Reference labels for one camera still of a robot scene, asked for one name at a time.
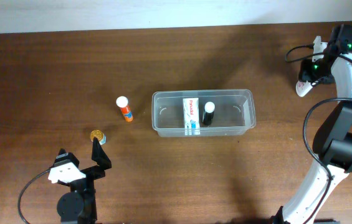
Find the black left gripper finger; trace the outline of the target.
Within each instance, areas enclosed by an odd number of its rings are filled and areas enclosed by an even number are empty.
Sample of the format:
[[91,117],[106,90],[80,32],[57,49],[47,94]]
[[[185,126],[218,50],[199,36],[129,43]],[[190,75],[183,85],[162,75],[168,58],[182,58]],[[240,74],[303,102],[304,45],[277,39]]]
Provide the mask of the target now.
[[111,169],[112,162],[102,149],[100,141],[94,137],[92,143],[92,160],[97,163],[103,170]]
[[69,162],[72,163],[76,168],[78,168],[80,163],[73,153],[67,152],[65,149],[61,148],[57,157],[55,158],[53,167],[58,167]]

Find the small gold-lidded jar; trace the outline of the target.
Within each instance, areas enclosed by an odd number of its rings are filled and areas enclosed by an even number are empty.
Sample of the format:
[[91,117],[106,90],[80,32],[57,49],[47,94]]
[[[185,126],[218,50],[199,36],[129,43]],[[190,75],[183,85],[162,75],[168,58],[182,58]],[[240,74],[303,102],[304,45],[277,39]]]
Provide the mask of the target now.
[[93,140],[97,138],[100,145],[103,145],[106,143],[106,135],[101,131],[101,130],[93,130],[91,133],[90,133],[90,140],[91,142],[93,142]]

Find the orange effervescent tablet tube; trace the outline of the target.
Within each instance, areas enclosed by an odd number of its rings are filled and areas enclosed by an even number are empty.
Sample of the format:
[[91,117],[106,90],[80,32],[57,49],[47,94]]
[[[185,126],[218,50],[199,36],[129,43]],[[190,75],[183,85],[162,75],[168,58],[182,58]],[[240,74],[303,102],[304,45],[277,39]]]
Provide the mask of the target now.
[[128,98],[125,96],[119,96],[116,100],[117,107],[121,110],[121,113],[124,117],[124,119],[127,122],[132,122],[133,121],[133,115],[131,112],[131,109],[128,105]]

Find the white spray bottle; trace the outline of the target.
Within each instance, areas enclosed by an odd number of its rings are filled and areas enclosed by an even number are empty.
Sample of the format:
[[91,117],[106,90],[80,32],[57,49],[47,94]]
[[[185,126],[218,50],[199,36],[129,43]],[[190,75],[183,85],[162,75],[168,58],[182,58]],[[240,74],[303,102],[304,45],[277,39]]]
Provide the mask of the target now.
[[313,88],[312,84],[310,82],[301,82],[297,81],[295,90],[297,92],[297,95],[299,97],[304,97],[305,95],[308,94],[308,92]]

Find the white blue medicine box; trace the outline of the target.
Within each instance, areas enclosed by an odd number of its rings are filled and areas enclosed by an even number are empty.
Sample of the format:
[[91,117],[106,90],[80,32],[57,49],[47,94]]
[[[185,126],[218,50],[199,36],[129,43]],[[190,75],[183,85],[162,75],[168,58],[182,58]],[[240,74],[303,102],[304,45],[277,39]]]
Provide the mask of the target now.
[[200,135],[199,98],[183,98],[183,113],[185,135]]

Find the black bottle white cap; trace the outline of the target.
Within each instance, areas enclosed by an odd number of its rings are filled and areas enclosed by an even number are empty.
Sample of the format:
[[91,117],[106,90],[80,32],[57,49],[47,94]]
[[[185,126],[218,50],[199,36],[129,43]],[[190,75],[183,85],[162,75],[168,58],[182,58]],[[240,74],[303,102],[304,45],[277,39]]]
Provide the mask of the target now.
[[204,105],[204,112],[203,112],[203,117],[202,117],[202,123],[206,126],[209,126],[212,124],[212,120],[214,118],[214,110],[216,106],[213,102],[208,101]]

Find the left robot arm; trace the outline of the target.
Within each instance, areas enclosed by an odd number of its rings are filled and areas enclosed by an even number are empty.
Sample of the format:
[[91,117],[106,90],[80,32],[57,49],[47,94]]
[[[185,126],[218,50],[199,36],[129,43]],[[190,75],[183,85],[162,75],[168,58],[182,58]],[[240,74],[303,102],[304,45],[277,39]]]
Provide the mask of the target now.
[[48,179],[53,184],[70,188],[57,202],[61,223],[97,221],[94,181],[105,177],[105,170],[100,166],[80,170],[78,165],[79,160],[71,152],[61,149],[49,171]]

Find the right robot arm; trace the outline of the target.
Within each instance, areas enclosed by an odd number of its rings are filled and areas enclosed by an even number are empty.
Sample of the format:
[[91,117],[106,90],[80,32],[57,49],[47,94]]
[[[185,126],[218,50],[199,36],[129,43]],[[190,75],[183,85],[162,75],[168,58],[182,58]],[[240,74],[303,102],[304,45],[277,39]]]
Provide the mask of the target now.
[[[186,82],[185,87],[221,87],[239,67],[245,67],[244,80],[255,88],[261,88],[262,94],[270,100],[265,107],[266,117],[284,112],[293,118],[297,107],[287,102],[288,93],[270,82],[272,76],[286,74],[284,65],[289,62],[289,57],[281,54],[282,44],[280,31],[275,27],[243,27],[200,72]],[[331,68],[337,60],[347,62],[347,55],[352,54],[352,25],[335,26],[323,50],[317,48],[317,43],[310,44],[309,48],[313,53],[299,58],[299,80],[310,86],[334,83],[342,87],[348,84],[340,72],[333,72]],[[325,172],[320,201],[314,203],[310,218],[320,210],[321,203],[336,182],[335,170],[341,169],[344,174],[352,172],[352,93],[339,93],[335,102],[336,108],[319,127],[313,142],[305,145],[314,163]]]

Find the clear plastic container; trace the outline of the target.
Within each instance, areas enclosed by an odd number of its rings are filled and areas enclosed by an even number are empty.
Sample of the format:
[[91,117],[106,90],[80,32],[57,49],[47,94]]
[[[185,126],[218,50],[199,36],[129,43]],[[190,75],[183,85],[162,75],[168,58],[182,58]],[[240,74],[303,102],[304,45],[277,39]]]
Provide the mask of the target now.
[[[188,98],[198,99],[199,125],[188,130],[184,124]],[[204,106],[214,103],[214,117],[202,123]],[[161,137],[203,137],[242,135],[256,125],[252,92],[236,90],[158,91],[152,96],[152,127]]]

